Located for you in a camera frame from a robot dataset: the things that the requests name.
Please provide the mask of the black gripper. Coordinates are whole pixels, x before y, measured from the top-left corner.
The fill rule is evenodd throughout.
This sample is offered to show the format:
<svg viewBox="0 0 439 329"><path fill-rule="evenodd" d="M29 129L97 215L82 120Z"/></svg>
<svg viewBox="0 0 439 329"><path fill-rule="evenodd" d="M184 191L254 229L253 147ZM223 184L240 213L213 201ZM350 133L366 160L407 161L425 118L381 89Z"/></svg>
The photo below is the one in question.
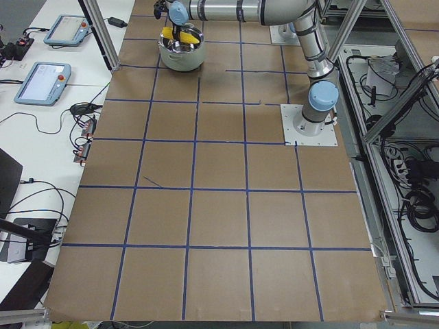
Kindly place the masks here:
<svg viewBox="0 0 439 329"><path fill-rule="evenodd" d="M160 19L163 14L169 12L169 6L167 0L157 0L154 4L154 17L155 19ZM180 32L181 26L173 24L172 26L172 36L174 40L180 42Z"/></svg>

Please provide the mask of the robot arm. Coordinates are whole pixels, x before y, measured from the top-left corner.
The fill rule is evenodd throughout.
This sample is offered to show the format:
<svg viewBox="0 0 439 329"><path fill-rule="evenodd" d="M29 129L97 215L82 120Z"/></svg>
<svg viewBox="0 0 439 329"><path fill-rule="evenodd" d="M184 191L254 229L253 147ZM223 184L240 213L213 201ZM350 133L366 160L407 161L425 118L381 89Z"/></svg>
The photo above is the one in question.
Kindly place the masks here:
<svg viewBox="0 0 439 329"><path fill-rule="evenodd" d="M294 39L297 37L293 23L279 25L278 33L281 36L281 38L284 39Z"/></svg>
<svg viewBox="0 0 439 329"><path fill-rule="evenodd" d="M159 19L163 13L171 20L174 34L194 20L292 24L310 81L307 102L293 119L294 129L308 137L322 132L327 115L339 99L339 90L333 81L335 65L327 54L315 1L156 1L154 16Z"/></svg>

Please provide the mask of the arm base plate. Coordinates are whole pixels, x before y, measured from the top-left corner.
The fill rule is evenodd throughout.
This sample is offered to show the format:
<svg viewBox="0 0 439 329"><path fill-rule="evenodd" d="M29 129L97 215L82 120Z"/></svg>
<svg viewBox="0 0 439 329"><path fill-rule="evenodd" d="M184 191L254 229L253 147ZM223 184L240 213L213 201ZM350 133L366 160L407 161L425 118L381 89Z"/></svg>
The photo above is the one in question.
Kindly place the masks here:
<svg viewBox="0 0 439 329"><path fill-rule="evenodd" d="M302 115L302 104L281 104L281 119L286 146L337 147L330 114L320 123L311 123Z"/></svg>
<svg viewBox="0 0 439 329"><path fill-rule="evenodd" d="M300 45L292 23L270 26L270 40L273 45Z"/></svg>

